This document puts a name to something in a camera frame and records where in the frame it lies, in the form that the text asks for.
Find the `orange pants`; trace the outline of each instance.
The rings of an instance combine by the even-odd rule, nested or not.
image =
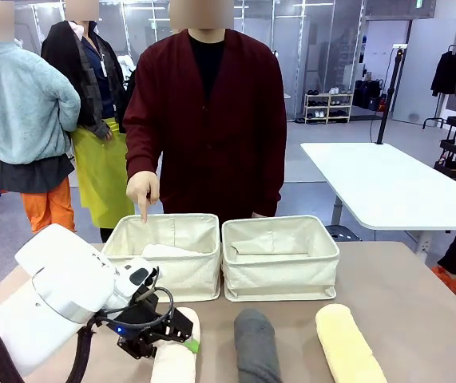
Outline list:
[[[75,231],[75,213],[71,206],[68,177],[48,193],[20,195],[34,234],[51,223],[58,223],[68,230]]]

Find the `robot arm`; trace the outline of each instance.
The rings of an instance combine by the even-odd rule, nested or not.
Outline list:
[[[137,359],[154,357],[156,340],[185,342],[192,336],[192,323],[174,310],[170,292],[155,287],[158,272],[141,257],[115,267],[74,233],[51,225],[15,258],[31,279],[0,305],[0,339],[22,376],[77,332],[77,356],[87,359],[92,327],[102,322],[120,335],[117,344]],[[164,315],[156,312],[156,290],[171,298]],[[72,373],[85,370],[86,364],[76,359]]]

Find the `beige basket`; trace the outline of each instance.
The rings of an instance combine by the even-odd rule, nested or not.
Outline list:
[[[339,248],[316,217],[228,221],[222,237],[228,300],[335,298]]]
[[[162,244],[202,253],[201,256],[166,256],[147,259],[159,266],[162,276],[157,286],[170,290],[175,302],[199,302],[220,295],[219,219],[207,214],[140,215],[124,217],[116,225],[103,253],[116,266],[140,256],[148,244]],[[167,295],[158,292],[161,302]]]

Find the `maroon cardigan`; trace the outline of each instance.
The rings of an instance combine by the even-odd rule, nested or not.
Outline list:
[[[155,172],[163,153],[166,213],[212,213],[221,222],[275,215],[287,127],[283,80],[267,46],[226,30],[206,101],[184,30],[143,52],[136,83],[123,122],[129,178]]]

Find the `gray rolled towel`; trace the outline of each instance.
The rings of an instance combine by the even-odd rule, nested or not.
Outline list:
[[[274,336],[274,327],[257,310],[244,310],[235,319],[239,383],[282,383]]]

